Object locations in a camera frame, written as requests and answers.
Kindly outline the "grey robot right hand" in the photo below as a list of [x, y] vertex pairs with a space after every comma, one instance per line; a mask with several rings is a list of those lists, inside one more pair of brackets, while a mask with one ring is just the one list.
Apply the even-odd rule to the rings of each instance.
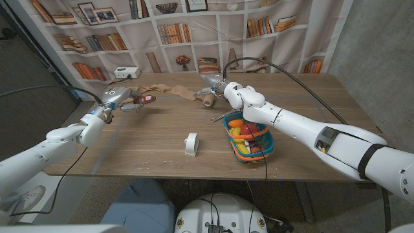
[[200, 91], [197, 91], [193, 94], [194, 97], [214, 94], [216, 96], [222, 96], [226, 86], [230, 83], [227, 79], [224, 79], [221, 73], [217, 74], [202, 74], [202, 80], [204, 80], [209, 87], [205, 87]]

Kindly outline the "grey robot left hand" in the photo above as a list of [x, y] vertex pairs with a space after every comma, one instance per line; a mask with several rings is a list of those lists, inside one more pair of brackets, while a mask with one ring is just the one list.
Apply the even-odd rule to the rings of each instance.
[[125, 104], [124, 100], [127, 100], [128, 98], [135, 100], [139, 99], [141, 96], [142, 95], [137, 90], [128, 87], [112, 87], [103, 94], [101, 98], [102, 103], [99, 104], [99, 106], [112, 110], [119, 107], [123, 112], [130, 112], [140, 109], [144, 105], [140, 103], [134, 104], [133, 102]]

